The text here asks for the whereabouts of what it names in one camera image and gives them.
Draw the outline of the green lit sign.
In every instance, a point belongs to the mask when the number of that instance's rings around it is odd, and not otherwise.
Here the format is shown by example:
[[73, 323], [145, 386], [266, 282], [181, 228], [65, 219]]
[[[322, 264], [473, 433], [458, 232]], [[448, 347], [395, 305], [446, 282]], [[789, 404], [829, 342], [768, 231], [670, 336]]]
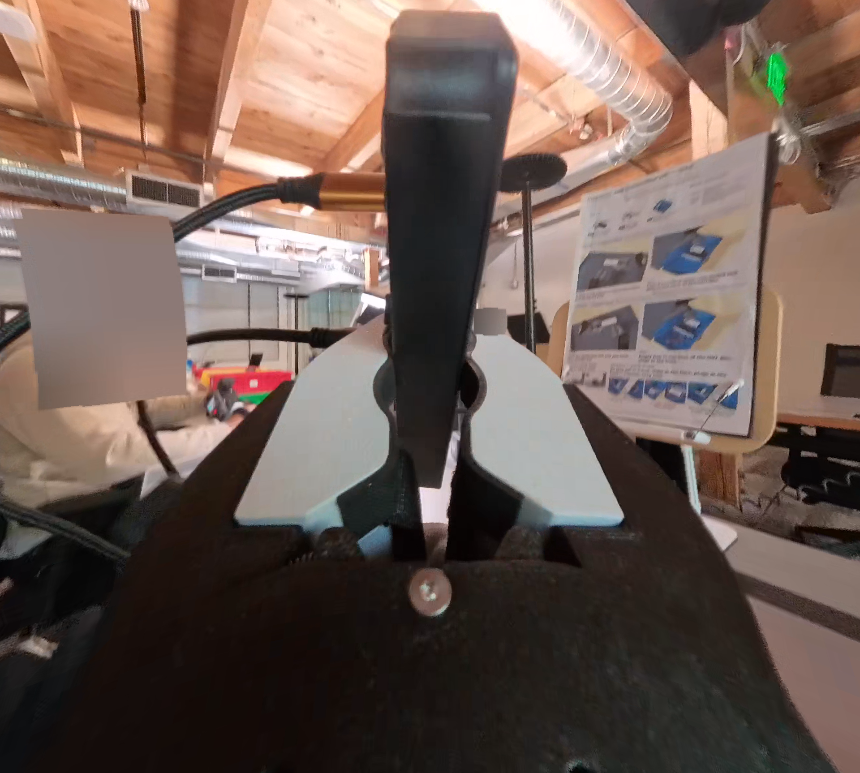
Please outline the green lit sign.
[[790, 65], [780, 50], [772, 51], [765, 61], [765, 84], [779, 107], [784, 107], [790, 79]]

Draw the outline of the instruction poster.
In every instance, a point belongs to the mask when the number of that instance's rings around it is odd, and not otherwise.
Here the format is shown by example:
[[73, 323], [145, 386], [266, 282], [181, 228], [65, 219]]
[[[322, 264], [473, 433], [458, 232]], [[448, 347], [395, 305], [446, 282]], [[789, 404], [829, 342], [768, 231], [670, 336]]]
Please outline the instruction poster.
[[760, 133], [580, 206], [561, 379], [616, 422], [753, 431], [778, 143]]

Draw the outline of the silver ventilation duct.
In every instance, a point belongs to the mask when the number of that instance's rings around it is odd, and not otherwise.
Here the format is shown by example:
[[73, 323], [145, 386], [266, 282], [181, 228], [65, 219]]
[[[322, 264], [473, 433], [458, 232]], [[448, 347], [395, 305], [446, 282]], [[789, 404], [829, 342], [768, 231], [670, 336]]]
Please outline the silver ventilation duct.
[[81, 167], [53, 166], [1, 155], [1, 191], [72, 206], [127, 211], [123, 181], [98, 176]]
[[495, 13], [517, 39], [573, 77], [627, 124], [619, 133], [586, 147], [574, 176], [588, 182], [625, 165], [668, 128], [672, 96], [651, 74], [630, 61], [586, 15], [567, 0], [471, 0]]

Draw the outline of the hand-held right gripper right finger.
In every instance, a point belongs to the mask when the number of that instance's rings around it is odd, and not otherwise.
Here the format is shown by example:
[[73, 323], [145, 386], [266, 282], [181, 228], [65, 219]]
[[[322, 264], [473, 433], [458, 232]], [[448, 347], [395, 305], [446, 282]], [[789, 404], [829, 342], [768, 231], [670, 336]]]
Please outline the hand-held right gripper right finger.
[[462, 460], [477, 477], [490, 528], [614, 528], [624, 513], [561, 379], [504, 335], [478, 335], [469, 356], [476, 401]]

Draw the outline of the black multi-port usb hub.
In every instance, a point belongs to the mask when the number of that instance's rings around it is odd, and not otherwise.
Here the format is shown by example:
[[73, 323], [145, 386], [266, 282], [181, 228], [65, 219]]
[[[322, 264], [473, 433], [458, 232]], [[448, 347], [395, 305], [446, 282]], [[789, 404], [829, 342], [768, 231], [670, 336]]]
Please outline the black multi-port usb hub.
[[442, 482], [500, 186], [518, 54], [499, 15], [404, 11], [382, 117], [396, 436]]

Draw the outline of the red plastic bin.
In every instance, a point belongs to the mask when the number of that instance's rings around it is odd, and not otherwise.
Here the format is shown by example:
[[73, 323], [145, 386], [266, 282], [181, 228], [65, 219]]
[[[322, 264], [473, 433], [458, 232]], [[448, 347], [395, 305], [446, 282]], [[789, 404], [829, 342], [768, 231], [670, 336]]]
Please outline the red plastic bin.
[[225, 380], [231, 380], [234, 392], [243, 397], [256, 397], [268, 395], [275, 391], [282, 383], [294, 379], [294, 374], [289, 370], [263, 369], [257, 367], [202, 367], [195, 365], [192, 374], [199, 384], [209, 391], [217, 390], [219, 384]]

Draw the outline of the black office chair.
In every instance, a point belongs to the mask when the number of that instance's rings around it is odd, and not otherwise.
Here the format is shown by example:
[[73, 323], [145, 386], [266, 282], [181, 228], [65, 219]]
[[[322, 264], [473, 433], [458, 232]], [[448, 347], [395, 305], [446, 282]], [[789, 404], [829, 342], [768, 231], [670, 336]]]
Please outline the black office chair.
[[822, 396], [859, 399], [859, 351], [858, 345], [826, 344]]

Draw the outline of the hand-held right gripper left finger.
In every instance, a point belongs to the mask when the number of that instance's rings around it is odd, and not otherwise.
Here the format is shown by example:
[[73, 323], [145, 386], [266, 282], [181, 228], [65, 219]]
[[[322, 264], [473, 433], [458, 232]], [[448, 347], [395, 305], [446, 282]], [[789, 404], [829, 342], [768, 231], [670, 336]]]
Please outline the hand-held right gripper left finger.
[[375, 392], [388, 360], [383, 330], [359, 327], [298, 376], [238, 502], [238, 524], [307, 533], [391, 524], [392, 427]]

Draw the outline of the white wall air vent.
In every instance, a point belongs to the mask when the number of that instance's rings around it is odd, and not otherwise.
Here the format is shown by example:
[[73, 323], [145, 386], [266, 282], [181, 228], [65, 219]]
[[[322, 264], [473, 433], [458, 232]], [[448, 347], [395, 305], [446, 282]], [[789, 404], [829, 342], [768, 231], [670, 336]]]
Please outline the white wall air vent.
[[156, 176], [140, 169], [126, 169], [126, 199], [139, 204], [177, 206], [196, 210], [200, 208], [201, 186], [164, 176]]

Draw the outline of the person's black printed shirt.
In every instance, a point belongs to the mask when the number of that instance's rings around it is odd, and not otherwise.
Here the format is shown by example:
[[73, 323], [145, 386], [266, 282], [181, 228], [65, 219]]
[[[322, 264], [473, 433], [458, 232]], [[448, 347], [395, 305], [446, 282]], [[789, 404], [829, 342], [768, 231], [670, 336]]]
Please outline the person's black printed shirt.
[[123, 566], [59, 537], [2, 562], [2, 771], [25, 771], [62, 717]]

